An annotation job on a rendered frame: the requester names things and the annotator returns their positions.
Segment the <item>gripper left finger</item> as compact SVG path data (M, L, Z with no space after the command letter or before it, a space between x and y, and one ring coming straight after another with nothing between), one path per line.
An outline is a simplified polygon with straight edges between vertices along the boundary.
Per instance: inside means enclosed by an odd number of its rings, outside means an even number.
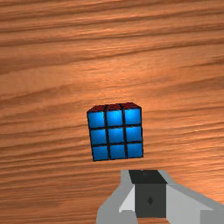
M95 224L138 224L138 218L150 218L146 209L141 213L136 210L135 185L130 173L121 170L120 184L99 207Z

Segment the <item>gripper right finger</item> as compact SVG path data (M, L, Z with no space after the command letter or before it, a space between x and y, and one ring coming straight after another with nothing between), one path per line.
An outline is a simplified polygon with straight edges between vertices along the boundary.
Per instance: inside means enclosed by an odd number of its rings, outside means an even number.
M148 215L170 224L224 224L224 205L176 183L166 171L152 170Z

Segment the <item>many-coloured puzzle cube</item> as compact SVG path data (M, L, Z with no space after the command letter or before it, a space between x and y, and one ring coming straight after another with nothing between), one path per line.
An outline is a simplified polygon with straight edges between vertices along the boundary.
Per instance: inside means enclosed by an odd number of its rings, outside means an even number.
M96 105L87 123L94 161L144 156L142 108L134 102Z

